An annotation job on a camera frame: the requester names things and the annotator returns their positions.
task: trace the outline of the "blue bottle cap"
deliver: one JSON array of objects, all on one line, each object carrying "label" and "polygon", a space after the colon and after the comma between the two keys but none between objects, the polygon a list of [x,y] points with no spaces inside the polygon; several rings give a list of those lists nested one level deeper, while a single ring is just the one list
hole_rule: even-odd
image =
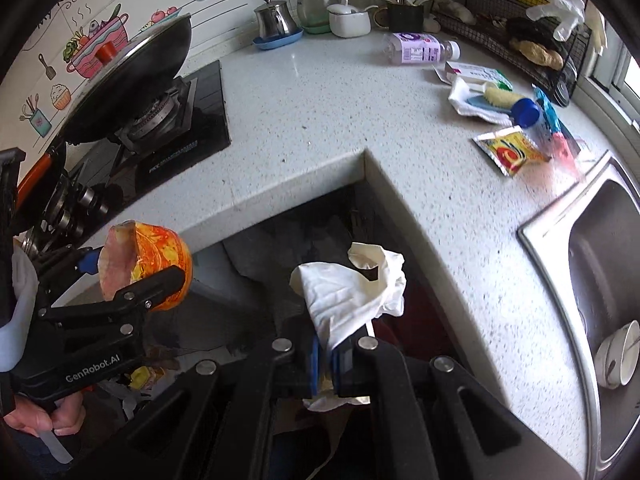
[{"label": "blue bottle cap", "polygon": [[511,107],[511,116],[519,127],[529,128],[538,122],[540,107],[531,99],[520,99]]}]

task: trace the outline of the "bottle cap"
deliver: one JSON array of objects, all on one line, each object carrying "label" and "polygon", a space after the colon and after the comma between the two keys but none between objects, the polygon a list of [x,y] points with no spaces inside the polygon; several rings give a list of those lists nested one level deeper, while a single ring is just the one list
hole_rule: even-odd
[{"label": "bottle cap", "polygon": [[449,41],[449,44],[451,45],[451,60],[460,59],[460,47],[458,44],[455,41]]},{"label": "bottle cap", "polygon": [[520,99],[511,107],[513,122],[521,128],[529,128],[538,122],[540,107],[531,99]]}]

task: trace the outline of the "pan handle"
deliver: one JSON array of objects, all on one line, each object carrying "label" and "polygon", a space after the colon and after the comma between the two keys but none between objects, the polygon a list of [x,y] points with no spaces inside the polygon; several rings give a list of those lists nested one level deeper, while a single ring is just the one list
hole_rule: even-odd
[{"label": "pan handle", "polygon": [[49,153],[45,153],[29,170],[20,184],[18,184],[18,196],[15,201],[15,209],[20,209],[24,200],[30,195],[33,188],[42,179],[47,170],[51,167],[53,158]]}]

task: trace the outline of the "frying pan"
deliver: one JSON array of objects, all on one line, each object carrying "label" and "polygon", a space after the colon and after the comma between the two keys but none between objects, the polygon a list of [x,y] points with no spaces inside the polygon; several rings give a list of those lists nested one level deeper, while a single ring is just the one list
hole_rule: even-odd
[{"label": "frying pan", "polygon": [[169,89],[190,46],[190,14],[138,34],[89,79],[66,117],[60,136],[70,144],[93,142],[145,112],[155,98]]},{"label": "frying pan", "polygon": [[40,220],[56,189],[66,162],[66,144],[56,138],[29,170],[20,184],[15,201],[11,232],[20,234]]}]

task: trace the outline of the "black glass cooktop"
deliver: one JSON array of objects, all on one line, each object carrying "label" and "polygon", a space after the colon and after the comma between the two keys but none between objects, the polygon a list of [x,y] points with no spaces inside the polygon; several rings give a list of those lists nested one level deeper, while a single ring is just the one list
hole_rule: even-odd
[{"label": "black glass cooktop", "polygon": [[106,215],[85,225],[82,241],[149,191],[230,145],[220,62],[177,78],[176,83],[180,90],[175,93],[181,95],[179,117],[172,130],[159,134],[158,149],[147,142],[141,153],[135,153],[114,136],[116,142],[100,140],[69,172],[79,184],[103,194],[108,205]]}]

